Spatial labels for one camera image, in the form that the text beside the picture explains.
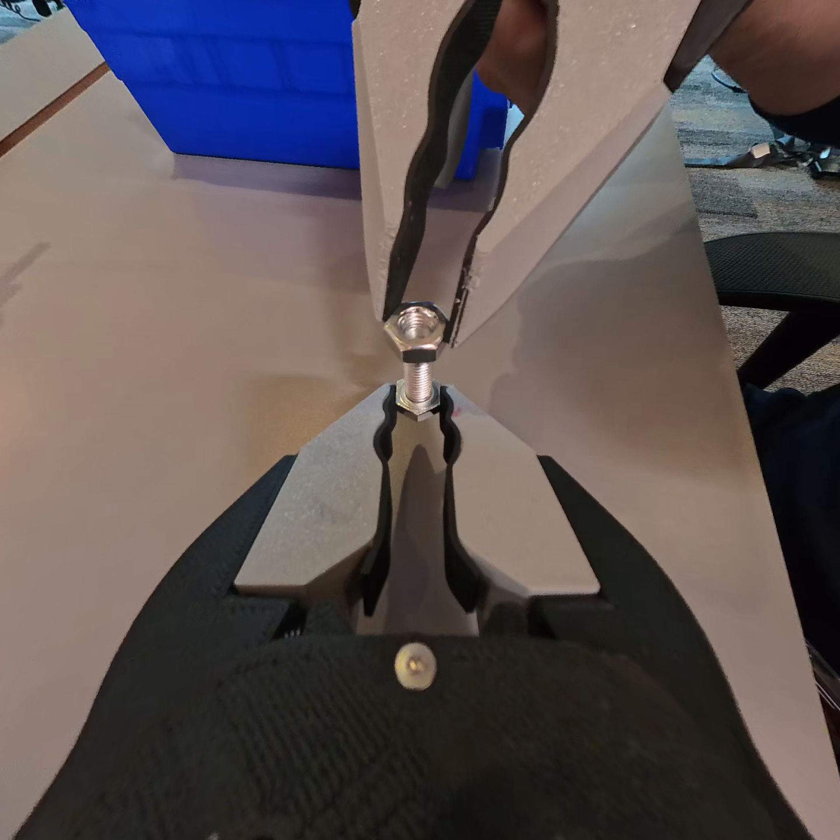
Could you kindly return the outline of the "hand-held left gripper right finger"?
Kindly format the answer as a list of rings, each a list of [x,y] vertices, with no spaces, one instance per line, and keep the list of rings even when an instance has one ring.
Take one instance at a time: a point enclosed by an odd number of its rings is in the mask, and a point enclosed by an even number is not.
[[[600,585],[537,454],[451,385],[440,388],[444,568],[466,613]]]

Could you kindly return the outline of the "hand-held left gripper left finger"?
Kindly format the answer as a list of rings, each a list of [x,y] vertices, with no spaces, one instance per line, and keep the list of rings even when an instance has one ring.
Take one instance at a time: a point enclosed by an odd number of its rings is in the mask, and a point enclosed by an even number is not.
[[[239,593],[373,615],[391,564],[395,393],[381,386],[302,447],[238,572]]]

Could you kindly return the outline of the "silver hex nut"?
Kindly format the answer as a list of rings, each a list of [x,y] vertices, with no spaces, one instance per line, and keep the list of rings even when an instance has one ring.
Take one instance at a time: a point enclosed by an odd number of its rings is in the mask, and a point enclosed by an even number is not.
[[[431,364],[440,357],[447,316],[430,301],[403,303],[384,323],[387,337],[406,364]]]

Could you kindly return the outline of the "person's black chair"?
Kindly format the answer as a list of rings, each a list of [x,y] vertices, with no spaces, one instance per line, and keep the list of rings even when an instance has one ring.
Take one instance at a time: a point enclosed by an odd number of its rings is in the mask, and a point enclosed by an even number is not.
[[[839,234],[738,234],[704,244],[719,303],[784,312],[738,369],[765,388],[839,335]]]

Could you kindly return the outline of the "silver bolt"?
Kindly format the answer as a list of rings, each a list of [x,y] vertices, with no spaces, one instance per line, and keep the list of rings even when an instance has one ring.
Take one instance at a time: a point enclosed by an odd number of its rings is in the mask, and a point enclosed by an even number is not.
[[[396,409],[416,422],[438,412],[440,384],[433,378],[431,362],[404,362],[403,378],[395,385]]]

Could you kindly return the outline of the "blue plastic bin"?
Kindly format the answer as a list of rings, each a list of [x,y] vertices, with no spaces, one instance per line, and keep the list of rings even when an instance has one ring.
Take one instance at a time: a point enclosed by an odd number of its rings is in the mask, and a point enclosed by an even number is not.
[[[178,154],[360,165],[347,1],[69,1]]]

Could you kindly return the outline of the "person's right forearm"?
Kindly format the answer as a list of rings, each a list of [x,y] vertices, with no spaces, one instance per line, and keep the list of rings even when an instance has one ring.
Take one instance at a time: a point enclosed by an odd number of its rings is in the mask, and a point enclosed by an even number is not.
[[[839,97],[797,114],[775,114],[761,109],[752,99],[752,110],[775,129],[808,143],[839,147]]]

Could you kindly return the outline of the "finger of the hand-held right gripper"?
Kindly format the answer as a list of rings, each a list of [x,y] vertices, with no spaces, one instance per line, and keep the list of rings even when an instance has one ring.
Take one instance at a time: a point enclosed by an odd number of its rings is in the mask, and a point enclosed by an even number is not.
[[[505,83],[525,117],[465,254],[452,347],[520,288],[658,116],[666,71],[698,5],[502,3],[482,71]]]
[[[477,77],[501,2],[359,2],[352,23],[364,253],[374,315],[406,299],[434,190],[505,139],[505,99]]]

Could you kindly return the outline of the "person's right hand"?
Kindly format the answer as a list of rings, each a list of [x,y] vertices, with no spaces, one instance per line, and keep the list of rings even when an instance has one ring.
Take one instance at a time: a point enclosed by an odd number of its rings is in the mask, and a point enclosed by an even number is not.
[[[503,2],[477,65],[479,77],[529,110],[538,100],[548,36],[542,2]],[[751,2],[710,56],[764,112],[791,116],[818,109],[839,95],[839,2]]]

